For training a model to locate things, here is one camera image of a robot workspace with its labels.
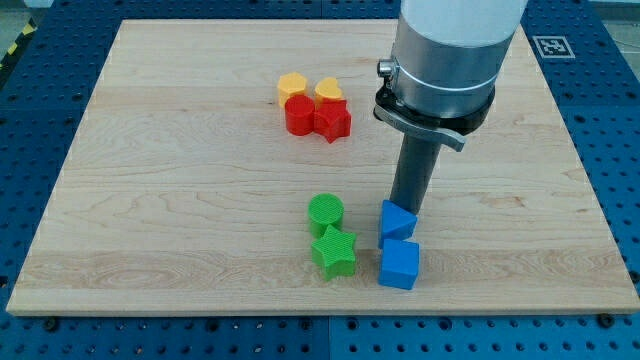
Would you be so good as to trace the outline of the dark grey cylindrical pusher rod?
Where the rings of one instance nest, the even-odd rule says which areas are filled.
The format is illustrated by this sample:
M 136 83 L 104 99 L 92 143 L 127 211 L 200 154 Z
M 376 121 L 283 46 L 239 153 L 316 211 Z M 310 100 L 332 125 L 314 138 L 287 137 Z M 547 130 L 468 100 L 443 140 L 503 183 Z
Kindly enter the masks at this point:
M 440 143 L 403 137 L 390 201 L 410 213 L 419 213 L 440 149 Z

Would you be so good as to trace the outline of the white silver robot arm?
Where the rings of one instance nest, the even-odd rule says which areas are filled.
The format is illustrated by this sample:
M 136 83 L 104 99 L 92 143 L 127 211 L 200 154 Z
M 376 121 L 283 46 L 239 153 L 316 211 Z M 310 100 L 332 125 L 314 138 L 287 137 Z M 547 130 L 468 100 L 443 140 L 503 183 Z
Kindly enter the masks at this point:
M 441 147 L 485 121 L 527 0 L 403 0 L 374 116 L 403 133 L 390 199 L 420 211 Z

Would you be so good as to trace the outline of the black silver tool flange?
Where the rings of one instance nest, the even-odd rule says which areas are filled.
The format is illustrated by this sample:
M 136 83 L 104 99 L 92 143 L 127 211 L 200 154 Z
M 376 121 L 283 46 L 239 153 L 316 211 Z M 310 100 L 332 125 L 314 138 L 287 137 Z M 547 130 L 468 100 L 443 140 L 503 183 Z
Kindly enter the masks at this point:
M 476 111 L 461 117 L 442 118 L 421 114 L 408 108 L 383 85 L 376 93 L 373 114 L 377 120 L 405 135 L 445 144 L 460 152 L 466 143 L 464 137 L 484 123 L 494 98 L 495 90 L 492 90 L 485 103 Z

